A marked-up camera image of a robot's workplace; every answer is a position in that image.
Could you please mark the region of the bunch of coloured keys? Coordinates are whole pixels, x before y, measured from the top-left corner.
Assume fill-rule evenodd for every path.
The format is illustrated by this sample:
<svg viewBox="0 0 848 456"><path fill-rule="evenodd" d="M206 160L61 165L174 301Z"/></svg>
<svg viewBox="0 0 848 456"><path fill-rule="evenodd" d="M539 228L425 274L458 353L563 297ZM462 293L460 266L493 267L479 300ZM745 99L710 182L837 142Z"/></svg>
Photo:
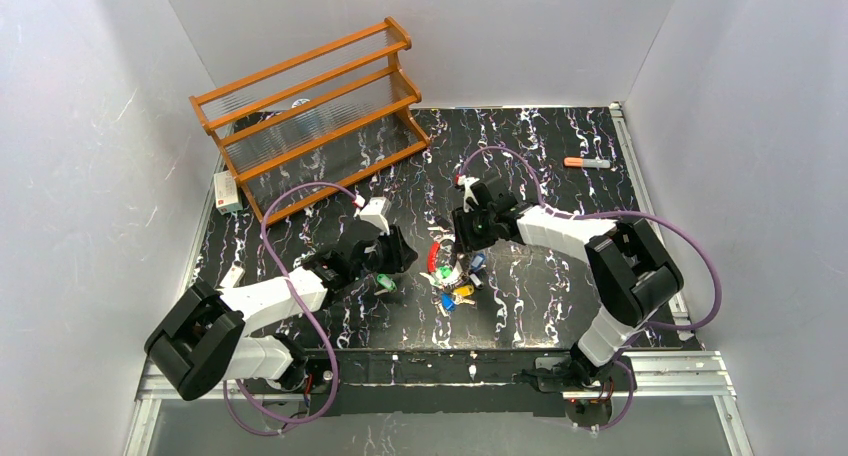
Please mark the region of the bunch of coloured keys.
<svg viewBox="0 0 848 456"><path fill-rule="evenodd" d="M433 305L443 317L448 317L459 305L476 305L472 296L484 286L480 273L485 268L486 256L481 252L473 254L470 259L460 255L452 266L439 266L440 252L436 244L430 248L426 260L427 271L422 272L421 276L436 291L436 295L431 298Z"/></svg>

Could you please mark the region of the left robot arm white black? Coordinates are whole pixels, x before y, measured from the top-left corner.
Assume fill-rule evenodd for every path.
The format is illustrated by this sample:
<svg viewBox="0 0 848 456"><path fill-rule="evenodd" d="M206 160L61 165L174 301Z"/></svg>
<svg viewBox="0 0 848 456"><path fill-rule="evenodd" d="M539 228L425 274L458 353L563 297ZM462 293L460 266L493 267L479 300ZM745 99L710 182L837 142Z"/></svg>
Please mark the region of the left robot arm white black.
<svg viewBox="0 0 848 456"><path fill-rule="evenodd" d="M307 378L303 347L288 336L258 337L256 331L328 306L367 275L403 273L417 258L398 226L383 234L355 222L286 276L224 289L196 280L152 331L144 351L185 401L229 380L265 379L296 390Z"/></svg>

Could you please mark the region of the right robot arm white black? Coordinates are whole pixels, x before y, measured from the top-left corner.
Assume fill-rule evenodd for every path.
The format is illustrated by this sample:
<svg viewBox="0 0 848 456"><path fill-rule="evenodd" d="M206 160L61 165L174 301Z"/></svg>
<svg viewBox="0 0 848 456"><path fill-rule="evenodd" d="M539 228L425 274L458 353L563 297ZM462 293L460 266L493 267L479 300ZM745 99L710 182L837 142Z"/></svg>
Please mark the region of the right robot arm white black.
<svg viewBox="0 0 848 456"><path fill-rule="evenodd" d="M519 200L499 178L460 176L462 203L451 213L457 249L499 241L537 246L587 264L600 308L569 350L568 375L588 382L608 370L626 341L684 286L684 278L648 220L557 217Z"/></svg>

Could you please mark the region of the green tagged key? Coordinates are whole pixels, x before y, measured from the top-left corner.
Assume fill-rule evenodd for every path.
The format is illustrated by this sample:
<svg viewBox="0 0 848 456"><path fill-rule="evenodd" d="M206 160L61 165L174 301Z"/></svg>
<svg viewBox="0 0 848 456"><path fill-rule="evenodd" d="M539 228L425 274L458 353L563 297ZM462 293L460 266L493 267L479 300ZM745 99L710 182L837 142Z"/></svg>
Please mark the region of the green tagged key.
<svg viewBox="0 0 848 456"><path fill-rule="evenodd" d="M379 288L374 292L375 295L384 295L393 293L397 290L395 281L386 274L378 274L375 277Z"/></svg>

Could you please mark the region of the orange white marker pen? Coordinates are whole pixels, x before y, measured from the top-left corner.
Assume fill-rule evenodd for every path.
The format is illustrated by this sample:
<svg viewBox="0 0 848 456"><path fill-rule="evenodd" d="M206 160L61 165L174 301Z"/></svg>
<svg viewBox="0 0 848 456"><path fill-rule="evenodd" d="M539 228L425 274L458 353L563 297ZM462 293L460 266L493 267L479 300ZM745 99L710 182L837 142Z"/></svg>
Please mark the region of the orange white marker pen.
<svg viewBox="0 0 848 456"><path fill-rule="evenodd" d="M597 158L566 157L563 164L569 168L610 169L612 167L609 160Z"/></svg>

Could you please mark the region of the orange wooden shelf rack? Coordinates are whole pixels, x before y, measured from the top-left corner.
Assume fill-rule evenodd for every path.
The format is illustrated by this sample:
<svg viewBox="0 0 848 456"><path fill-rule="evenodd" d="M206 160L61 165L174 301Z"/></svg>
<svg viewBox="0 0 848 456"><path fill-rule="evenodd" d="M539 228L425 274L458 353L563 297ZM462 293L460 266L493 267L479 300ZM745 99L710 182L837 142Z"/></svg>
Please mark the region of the orange wooden shelf rack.
<svg viewBox="0 0 848 456"><path fill-rule="evenodd" d="M387 17L190 97L257 219L274 224L429 147L399 58L411 46Z"/></svg>

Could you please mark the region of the small white card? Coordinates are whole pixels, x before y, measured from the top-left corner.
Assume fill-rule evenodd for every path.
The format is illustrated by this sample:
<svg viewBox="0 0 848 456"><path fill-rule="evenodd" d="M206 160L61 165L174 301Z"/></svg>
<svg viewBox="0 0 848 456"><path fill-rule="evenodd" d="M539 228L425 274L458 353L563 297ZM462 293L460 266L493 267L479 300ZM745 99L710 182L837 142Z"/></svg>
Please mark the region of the small white card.
<svg viewBox="0 0 848 456"><path fill-rule="evenodd" d="M245 274L245 270L238 265L231 265L222 277L218 287L223 289L237 287Z"/></svg>

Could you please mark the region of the white red small box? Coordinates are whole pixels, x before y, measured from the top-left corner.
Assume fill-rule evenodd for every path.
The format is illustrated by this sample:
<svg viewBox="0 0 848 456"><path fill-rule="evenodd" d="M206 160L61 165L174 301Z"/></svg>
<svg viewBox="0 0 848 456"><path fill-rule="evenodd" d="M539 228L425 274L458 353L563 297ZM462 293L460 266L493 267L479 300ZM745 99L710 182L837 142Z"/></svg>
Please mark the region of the white red small box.
<svg viewBox="0 0 848 456"><path fill-rule="evenodd" d="M215 173L212 183L215 207L220 214L226 215L244 210L238 186L228 170Z"/></svg>

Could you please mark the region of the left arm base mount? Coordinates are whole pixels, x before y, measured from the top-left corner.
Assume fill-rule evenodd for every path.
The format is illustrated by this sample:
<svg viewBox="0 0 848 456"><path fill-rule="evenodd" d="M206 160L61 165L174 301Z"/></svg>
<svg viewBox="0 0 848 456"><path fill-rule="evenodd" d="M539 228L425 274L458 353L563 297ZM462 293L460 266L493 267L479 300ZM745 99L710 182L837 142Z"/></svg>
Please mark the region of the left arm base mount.
<svg viewBox="0 0 848 456"><path fill-rule="evenodd" d="M308 351L296 359L278 379L254 378L244 382L253 395L328 395L337 376L325 352Z"/></svg>

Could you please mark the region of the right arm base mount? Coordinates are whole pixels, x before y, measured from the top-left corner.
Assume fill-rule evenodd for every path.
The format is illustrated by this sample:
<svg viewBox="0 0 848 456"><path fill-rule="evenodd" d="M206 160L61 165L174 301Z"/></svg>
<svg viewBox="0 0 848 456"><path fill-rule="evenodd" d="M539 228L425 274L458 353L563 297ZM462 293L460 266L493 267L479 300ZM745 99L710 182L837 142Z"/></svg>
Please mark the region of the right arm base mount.
<svg viewBox="0 0 848 456"><path fill-rule="evenodd" d="M601 367L571 356L540 357L531 369L523 369L515 382L531 385L545 394L565 396L571 426L593 433L611 429L629 412L637 389L628 358L614 358Z"/></svg>

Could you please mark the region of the aluminium frame rail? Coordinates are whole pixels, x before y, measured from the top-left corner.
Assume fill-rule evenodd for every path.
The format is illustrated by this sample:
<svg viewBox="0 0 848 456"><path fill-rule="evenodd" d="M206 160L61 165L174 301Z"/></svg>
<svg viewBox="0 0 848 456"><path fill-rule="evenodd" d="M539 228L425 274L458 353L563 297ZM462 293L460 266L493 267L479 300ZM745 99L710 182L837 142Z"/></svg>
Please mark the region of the aluminium frame rail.
<svg viewBox="0 0 848 456"><path fill-rule="evenodd" d="M737 393L720 352L639 349L626 355L632 361L637 396L711 397L730 453L753 453L737 407ZM176 397L161 371L147 362L136 394L130 432L123 450L125 455L149 452L161 404Z"/></svg>

